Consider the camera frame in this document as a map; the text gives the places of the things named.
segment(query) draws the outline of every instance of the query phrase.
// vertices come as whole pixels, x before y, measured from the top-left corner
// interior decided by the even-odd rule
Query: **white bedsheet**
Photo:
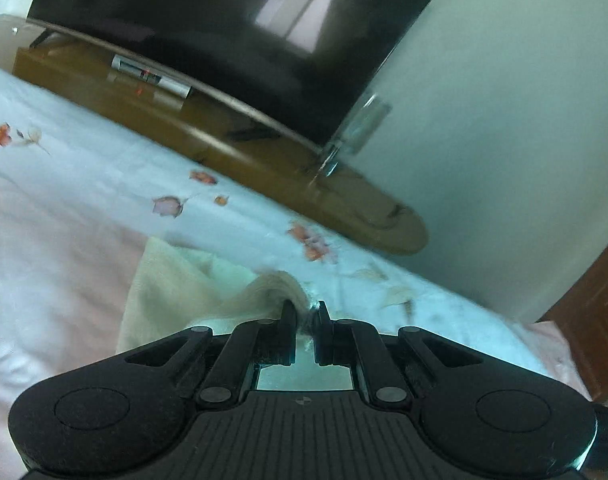
[[[189,179],[199,166],[136,133],[0,71],[0,479],[24,472],[6,417],[28,386],[113,354],[126,295],[146,239],[210,251],[249,269],[286,270],[325,298],[331,316],[380,332],[415,324],[545,374],[495,314],[319,226],[337,255],[308,261],[286,234],[292,211],[222,176]],[[17,129],[42,131],[20,146]],[[228,196],[228,205],[213,199]],[[193,196],[177,218],[155,198]],[[377,282],[375,264],[388,278]],[[386,298],[412,296],[382,308]]]

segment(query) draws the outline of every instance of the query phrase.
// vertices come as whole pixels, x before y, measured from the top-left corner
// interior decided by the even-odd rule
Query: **tv stand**
[[[50,30],[49,28],[45,29],[35,40],[30,44],[28,48],[35,48],[44,43],[50,36],[55,34],[54,30]]]
[[[0,66],[361,245],[393,254],[416,253],[426,245],[421,218],[351,168],[340,165],[324,176],[318,171],[319,154],[295,139],[258,126],[202,92],[181,99],[118,72],[111,68],[114,53],[107,48],[66,34],[43,41],[50,37],[46,32],[20,18],[0,16]],[[8,56],[14,57],[14,66]]]

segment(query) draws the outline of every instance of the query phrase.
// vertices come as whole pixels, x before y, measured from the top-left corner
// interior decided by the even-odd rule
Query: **television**
[[[33,0],[29,17],[168,66],[323,146],[429,2]]]

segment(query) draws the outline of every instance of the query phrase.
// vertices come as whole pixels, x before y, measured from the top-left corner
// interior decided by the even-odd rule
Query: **bed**
[[[114,354],[151,236],[258,272],[285,270],[314,288],[334,319],[392,334],[421,326],[546,374],[494,313],[0,70],[0,479],[24,472],[6,427],[13,400]]]

